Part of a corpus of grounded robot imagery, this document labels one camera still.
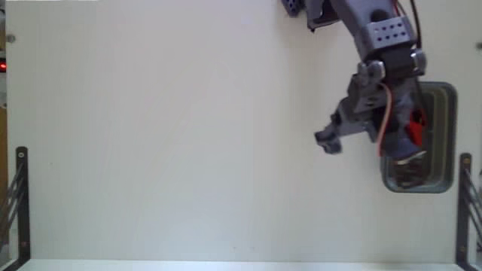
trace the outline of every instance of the red wire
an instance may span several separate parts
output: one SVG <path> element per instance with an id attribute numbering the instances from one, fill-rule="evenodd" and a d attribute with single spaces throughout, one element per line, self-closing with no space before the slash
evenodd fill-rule
<path id="1" fill-rule="evenodd" d="M 382 124 L 380 125 L 380 129 L 378 130 L 378 136 L 377 136 L 378 155 L 382 156 L 382 144 L 383 144 L 383 140 L 385 139 L 385 131 L 389 123 L 390 114 L 392 113 L 393 97 L 392 97 L 392 90 L 390 90 L 390 88 L 387 85 L 385 85 L 384 83 L 380 83 L 380 86 L 382 86 L 386 91 L 385 114 L 383 115 Z"/>
<path id="2" fill-rule="evenodd" d="M 393 7 L 395 8 L 395 13 L 400 16 L 400 11 L 398 10 L 398 0 L 393 0 Z"/>

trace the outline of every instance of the cable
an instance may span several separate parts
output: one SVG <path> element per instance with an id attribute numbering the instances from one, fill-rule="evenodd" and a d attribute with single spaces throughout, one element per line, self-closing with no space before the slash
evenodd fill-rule
<path id="1" fill-rule="evenodd" d="M 397 0 L 397 8 L 400 10 L 401 14 L 407 16 L 407 12 L 403 5 L 401 5 L 400 1 Z"/>
<path id="2" fill-rule="evenodd" d="M 398 10 L 398 0 L 393 0 L 393 8 L 395 9 L 397 16 L 400 16 L 400 11 Z"/>
<path id="3" fill-rule="evenodd" d="M 412 6 L 413 18 L 415 19 L 415 26 L 416 26 L 416 47 L 422 48 L 422 30 L 420 28 L 420 20 L 419 20 L 419 12 L 416 9 L 415 0 L 410 0 L 410 5 Z"/>
<path id="4" fill-rule="evenodd" d="M 385 89 L 386 91 L 385 114 L 383 114 L 382 124 L 378 129 L 378 136 L 377 136 L 378 155 L 382 156 L 382 143 L 385 138 L 386 127 L 388 126 L 388 123 L 389 123 L 390 114 L 392 113 L 393 97 L 392 97 L 392 90 L 390 90 L 390 88 L 387 85 L 385 85 L 384 83 L 380 83 L 380 86 L 382 86 L 383 89 Z"/>

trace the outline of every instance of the orange wire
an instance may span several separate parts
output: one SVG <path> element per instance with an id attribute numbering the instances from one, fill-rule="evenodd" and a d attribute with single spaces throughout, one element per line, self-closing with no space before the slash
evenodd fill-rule
<path id="1" fill-rule="evenodd" d="M 380 86 L 382 86 L 386 91 L 385 114 L 383 115 L 382 124 L 380 125 L 380 129 L 378 130 L 378 136 L 377 136 L 378 155 L 382 156 L 382 143 L 383 143 L 383 140 L 385 139 L 386 127 L 388 126 L 390 114 L 392 112 L 393 97 L 392 97 L 392 90 L 390 90 L 390 88 L 387 85 L 385 85 L 384 83 L 380 83 Z"/>

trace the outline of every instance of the metal bracket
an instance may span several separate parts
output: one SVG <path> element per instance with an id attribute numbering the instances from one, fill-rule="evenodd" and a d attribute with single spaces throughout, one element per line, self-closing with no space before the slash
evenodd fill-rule
<path id="1" fill-rule="evenodd" d="M 460 268 L 466 271 L 476 271 L 467 259 L 468 254 L 468 219 L 471 217 L 476 222 L 475 216 L 472 216 L 471 206 L 475 206 L 476 202 L 480 203 L 480 198 L 473 195 L 474 189 L 471 182 L 471 163 L 472 155 L 461 154 L 459 161 L 459 201 L 457 207 L 457 237 L 456 237 L 456 263 Z"/>
<path id="2" fill-rule="evenodd" d="M 17 216 L 19 257 L 5 271 L 18 270 L 30 260 L 29 218 L 29 153 L 26 147 L 16 149 L 17 171 L 7 191 L 7 199 L 0 207 L 0 234 L 2 244 Z"/>

